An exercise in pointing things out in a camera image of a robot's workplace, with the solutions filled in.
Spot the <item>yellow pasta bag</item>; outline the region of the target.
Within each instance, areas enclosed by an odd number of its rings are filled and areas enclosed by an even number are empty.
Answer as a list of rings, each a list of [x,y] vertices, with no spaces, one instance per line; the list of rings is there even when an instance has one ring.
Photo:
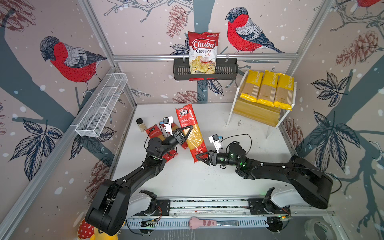
[[[278,78],[279,75],[277,73],[265,71],[260,86],[257,103],[269,107],[274,107]]]
[[[295,79],[285,74],[278,74],[278,84],[274,100],[274,107],[291,111],[294,98]]]
[[[257,102],[263,75],[263,72],[248,71],[247,79],[240,94],[241,99],[252,103]]]

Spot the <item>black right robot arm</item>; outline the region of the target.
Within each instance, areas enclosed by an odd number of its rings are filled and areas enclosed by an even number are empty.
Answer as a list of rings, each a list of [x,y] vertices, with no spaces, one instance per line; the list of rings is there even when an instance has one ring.
[[[243,179],[268,179],[291,184],[300,197],[312,207],[327,209],[333,180],[307,160],[293,156],[286,163],[264,163],[246,156],[239,142],[230,144],[225,153],[210,150],[197,154],[198,161],[208,166],[235,166],[235,172]]]

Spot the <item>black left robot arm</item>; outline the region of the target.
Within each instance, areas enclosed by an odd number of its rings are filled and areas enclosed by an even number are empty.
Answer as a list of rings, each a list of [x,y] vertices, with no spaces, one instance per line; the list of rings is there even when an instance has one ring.
[[[176,129],[165,140],[148,141],[147,155],[141,166],[115,181],[105,180],[99,187],[85,216],[85,222],[108,234],[115,235],[127,219],[132,193],[148,180],[156,177],[166,164],[164,155],[177,145],[183,145],[193,126]]]

